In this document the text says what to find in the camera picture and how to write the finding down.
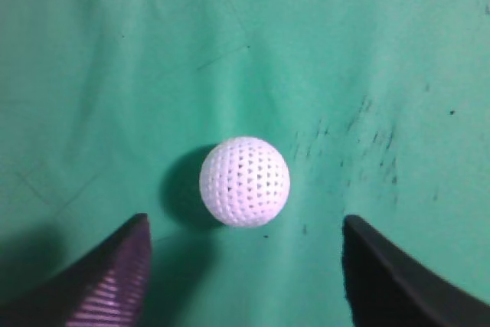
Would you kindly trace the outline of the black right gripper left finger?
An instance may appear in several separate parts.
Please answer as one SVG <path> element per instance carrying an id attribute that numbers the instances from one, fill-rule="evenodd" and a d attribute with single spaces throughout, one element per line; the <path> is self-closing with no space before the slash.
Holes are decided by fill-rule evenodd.
<path id="1" fill-rule="evenodd" d="M 3 326 L 136 326 L 148 289 L 147 214 L 133 215 L 64 271 L 1 306 Z"/>

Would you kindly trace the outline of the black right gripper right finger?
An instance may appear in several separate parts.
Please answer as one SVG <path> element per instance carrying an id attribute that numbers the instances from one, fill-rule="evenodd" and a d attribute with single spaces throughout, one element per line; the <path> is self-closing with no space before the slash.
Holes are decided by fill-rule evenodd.
<path id="1" fill-rule="evenodd" d="M 345 298 L 356 326 L 487 326 L 489 304 L 437 275 L 364 218 L 342 225 Z"/>

